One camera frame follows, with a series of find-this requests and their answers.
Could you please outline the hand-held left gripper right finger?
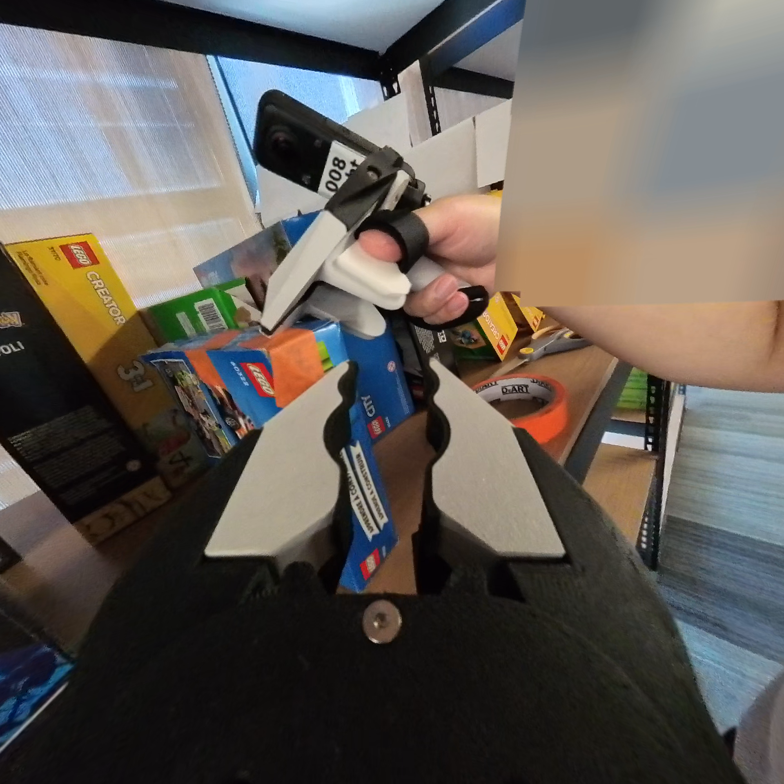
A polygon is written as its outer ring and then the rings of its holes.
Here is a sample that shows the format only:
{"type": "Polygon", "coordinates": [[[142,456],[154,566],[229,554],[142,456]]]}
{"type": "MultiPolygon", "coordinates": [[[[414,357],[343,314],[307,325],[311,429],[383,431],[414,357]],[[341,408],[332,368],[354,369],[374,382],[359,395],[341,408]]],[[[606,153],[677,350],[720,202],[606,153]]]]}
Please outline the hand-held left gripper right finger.
{"type": "Polygon", "coordinates": [[[567,565],[517,430],[438,360],[423,373],[434,454],[416,532],[417,592],[440,593],[466,571],[505,591],[513,566],[567,565]]]}

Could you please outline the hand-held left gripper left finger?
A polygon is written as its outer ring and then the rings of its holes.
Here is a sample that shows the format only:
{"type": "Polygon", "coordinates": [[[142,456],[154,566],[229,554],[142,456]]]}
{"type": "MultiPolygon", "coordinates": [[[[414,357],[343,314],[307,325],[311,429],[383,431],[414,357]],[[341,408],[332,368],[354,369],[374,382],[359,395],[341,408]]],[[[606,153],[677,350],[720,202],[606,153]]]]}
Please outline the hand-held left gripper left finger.
{"type": "Polygon", "coordinates": [[[293,563],[338,588],[354,540],[347,468],[357,366],[328,371],[258,434],[206,544],[210,559],[255,558],[275,579],[293,563]]]}

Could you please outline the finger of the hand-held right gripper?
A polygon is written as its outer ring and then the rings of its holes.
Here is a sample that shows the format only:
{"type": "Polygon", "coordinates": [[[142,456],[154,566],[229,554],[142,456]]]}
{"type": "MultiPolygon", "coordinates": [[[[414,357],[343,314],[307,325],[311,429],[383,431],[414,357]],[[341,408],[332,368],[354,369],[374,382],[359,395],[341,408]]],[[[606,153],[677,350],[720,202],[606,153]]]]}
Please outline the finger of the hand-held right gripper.
{"type": "Polygon", "coordinates": [[[325,283],[337,290],[326,295],[320,309],[350,328],[357,327],[354,282],[346,263],[339,261],[355,243],[356,227],[329,211],[319,213],[269,279],[260,320],[265,335],[271,336],[291,323],[292,313],[307,301],[313,283],[325,283]]]}

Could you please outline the orange tape roll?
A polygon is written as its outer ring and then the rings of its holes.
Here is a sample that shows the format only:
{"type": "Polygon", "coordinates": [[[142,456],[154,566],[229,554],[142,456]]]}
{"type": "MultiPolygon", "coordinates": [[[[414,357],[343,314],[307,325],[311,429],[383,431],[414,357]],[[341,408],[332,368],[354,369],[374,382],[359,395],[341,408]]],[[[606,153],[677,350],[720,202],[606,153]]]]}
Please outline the orange tape roll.
{"type": "Polygon", "coordinates": [[[568,425],[567,391],[548,376],[528,376],[517,372],[480,382],[471,389],[489,404],[507,401],[534,401],[536,411],[507,418],[514,427],[528,432],[539,444],[554,440],[568,425]]]}

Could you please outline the small blue toy car box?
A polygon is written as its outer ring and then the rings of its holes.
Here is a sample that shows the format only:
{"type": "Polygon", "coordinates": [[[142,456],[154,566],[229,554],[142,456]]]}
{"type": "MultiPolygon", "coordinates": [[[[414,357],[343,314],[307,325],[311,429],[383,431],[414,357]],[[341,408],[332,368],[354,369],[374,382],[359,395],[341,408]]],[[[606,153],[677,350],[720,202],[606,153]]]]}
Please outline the small blue toy car box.
{"type": "MultiPolygon", "coordinates": [[[[337,322],[310,318],[289,328],[312,331],[318,342],[325,374],[344,361],[352,361],[348,357],[341,325],[337,322]]],[[[276,413],[256,411],[245,414],[228,392],[214,391],[202,381],[185,357],[183,348],[207,337],[211,336],[196,336],[189,341],[153,349],[143,357],[143,361],[159,372],[172,396],[181,404],[195,434],[205,446],[208,459],[219,468],[228,467],[229,459],[238,460],[238,477],[222,480],[218,489],[207,491],[207,500],[216,507],[216,511],[208,514],[207,538],[201,546],[204,558],[210,561],[228,561],[233,558],[206,557],[206,544],[256,444],[260,430],[285,408],[276,413]]],[[[358,365],[356,366],[357,387],[358,365]]],[[[397,533],[373,456],[372,441],[365,424],[365,413],[359,404],[357,389],[355,397],[355,403],[350,409],[351,440],[342,454],[349,481],[354,540],[339,585],[359,593],[365,589],[379,566],[395,548],[397,533]]]]}

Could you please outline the black bat logo box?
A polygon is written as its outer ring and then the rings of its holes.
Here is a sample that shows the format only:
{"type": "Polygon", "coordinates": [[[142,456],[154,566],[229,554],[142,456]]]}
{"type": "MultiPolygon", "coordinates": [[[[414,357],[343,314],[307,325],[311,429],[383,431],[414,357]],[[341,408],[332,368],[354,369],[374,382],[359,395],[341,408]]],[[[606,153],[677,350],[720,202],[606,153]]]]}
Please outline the black bat logo box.
{"type": "Polygon", "coordinates": [[[1,749],[65,688],[73,658],[16,608],[1,608],[1,749]]]}

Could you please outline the person's right forearm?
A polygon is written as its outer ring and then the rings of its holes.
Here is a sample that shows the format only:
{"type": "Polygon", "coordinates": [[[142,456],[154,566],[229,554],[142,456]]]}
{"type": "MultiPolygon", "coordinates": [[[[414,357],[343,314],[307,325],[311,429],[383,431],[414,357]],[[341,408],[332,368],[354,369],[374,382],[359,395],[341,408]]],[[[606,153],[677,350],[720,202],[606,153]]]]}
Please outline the person's right forearm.
{"type": "Polygon", "coordinates": [[[783,391],[782,301],[539,308],[610,355],[672,383],[783,391]]]}

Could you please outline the person's right hand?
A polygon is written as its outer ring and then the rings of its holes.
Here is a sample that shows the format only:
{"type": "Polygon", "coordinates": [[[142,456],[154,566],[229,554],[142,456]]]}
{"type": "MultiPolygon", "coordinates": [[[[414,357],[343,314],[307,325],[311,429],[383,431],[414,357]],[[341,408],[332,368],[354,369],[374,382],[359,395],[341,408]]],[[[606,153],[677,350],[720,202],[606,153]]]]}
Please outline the person's right hand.
{"type": "Polygon", "coordinates": [[[465,289],[495,287],[502,199],[497,194],[465,194],[441,198],[417,209],[429,244],[425,255],[443,272],[420,291],[412,290],[404,311],[427,325],[470,320],[472,307],[465,289]]]}

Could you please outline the green box with barcode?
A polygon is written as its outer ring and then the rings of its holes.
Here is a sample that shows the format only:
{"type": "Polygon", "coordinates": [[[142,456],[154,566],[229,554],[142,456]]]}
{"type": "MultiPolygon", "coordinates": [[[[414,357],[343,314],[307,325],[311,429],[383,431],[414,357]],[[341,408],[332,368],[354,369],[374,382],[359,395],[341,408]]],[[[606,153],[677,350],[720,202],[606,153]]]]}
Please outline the green box with barcode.
{"type": "Polygon", "coordinates": [[[153,305],[143,311],[143,316],[154,339],[162,346],[258,326],[261,312],[245,279],[239,278],[153,305]]]}

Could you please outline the large blue toy box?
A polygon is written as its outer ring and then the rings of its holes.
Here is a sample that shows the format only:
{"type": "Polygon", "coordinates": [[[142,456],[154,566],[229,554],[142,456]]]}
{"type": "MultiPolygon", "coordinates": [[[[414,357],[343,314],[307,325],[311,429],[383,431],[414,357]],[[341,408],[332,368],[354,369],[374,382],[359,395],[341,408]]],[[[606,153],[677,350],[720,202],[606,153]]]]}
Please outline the large blue toy box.
{"type": "MultiPolygon", "coordinates": [[[[196,279],[202,288],[208,289],[249,278],[251,303],[262,310],[272,273],[318,214],[300,214],[260,230],[196,265],[193,269],[196,279]]],[[[415,409],[397,343],[390,327],[374,339],[358,337],[345,327],[342,331],[348,357],[358,365],[358,400],[365,413],[365,424],[371,439],[378,442],[405,422],[415,409]]]]}

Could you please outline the grey yellow scissors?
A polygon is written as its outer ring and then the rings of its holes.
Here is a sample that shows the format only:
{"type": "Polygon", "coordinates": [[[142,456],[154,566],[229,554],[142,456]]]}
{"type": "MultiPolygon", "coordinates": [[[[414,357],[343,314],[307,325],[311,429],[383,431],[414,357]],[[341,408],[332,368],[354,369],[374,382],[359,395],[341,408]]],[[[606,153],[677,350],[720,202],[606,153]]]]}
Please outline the grey yellow scissors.
{"type": "Polygon", "coordinates": [[[491,372],[489,379],[510,375],[513,371],[529,365],[538,359],[555,354],[563,354],[591,346],[592,343],[569,328],[548,327],[534,333],[528,343],[514,355],[506,359],[497,370],[491,372]]]}

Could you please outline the yellow toy box green picture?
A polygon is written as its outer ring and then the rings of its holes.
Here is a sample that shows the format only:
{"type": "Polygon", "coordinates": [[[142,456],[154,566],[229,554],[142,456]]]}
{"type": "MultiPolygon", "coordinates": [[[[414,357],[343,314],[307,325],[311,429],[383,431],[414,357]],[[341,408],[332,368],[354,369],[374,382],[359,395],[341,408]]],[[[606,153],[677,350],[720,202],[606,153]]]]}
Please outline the yellow toy box green picture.
{"type": "Polygon", "coordinates": [[[537,332],[545,318],[537,307],[525,307],[519,292],[498,292],[473,321],[448,332],[459,360],[502,361],[518,337],[537,332]]]}

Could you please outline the yellow toy box brown side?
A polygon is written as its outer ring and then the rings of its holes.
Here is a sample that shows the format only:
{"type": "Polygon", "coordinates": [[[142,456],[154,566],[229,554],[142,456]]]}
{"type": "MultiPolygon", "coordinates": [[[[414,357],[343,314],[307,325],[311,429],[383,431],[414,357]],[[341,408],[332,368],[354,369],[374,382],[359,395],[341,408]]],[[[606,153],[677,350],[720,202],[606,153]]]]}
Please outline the yellow toy box brown side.
{"type": "Polygon", "coordinates": [[[97,238],[81,234],[5,248],[167,488],[178,490],[201,474],[205,448],[159,372],[143,361],[156,344],[97,238]]]}

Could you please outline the black box yellow logo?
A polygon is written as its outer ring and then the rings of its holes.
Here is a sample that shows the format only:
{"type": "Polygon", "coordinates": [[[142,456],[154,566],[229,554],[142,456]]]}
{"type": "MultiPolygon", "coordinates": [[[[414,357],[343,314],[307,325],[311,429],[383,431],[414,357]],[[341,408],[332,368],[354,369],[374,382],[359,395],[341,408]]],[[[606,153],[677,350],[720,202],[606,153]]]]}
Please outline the black box yellow logo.
{"type": "Polygon", "coordinates": [[[85,538],[170,500],[147,451],[2,247],[2,446],[85,538]]]}

